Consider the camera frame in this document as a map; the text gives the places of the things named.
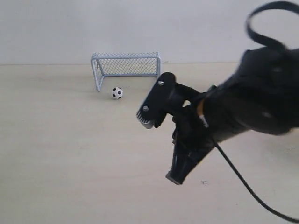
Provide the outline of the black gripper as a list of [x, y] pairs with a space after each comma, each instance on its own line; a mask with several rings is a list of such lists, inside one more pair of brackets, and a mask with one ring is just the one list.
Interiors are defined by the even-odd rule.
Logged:
[[216, 147], [216, 144], [236, 136], [236, 122], [231, 116], [213, 109], [204, 114], [209, 106], [207, 93], [176, 84], [176, 90], [190, 101], [183, 107], [181, 118], [173, 117], [176, 124], [173, 132], [172, 164], [166, 179], [176, 185], [182, 185], [191, 171]]

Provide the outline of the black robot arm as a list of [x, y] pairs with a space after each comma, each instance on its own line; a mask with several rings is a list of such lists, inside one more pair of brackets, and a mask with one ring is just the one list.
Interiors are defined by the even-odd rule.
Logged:
[[299, 51], [246, 50], [234, 74], [206, 92], [177, 84], [190, 104], [173, 118], [166, 178], [180, 185], [216, 144], [248, 130], [283, 135], [299, 126]]

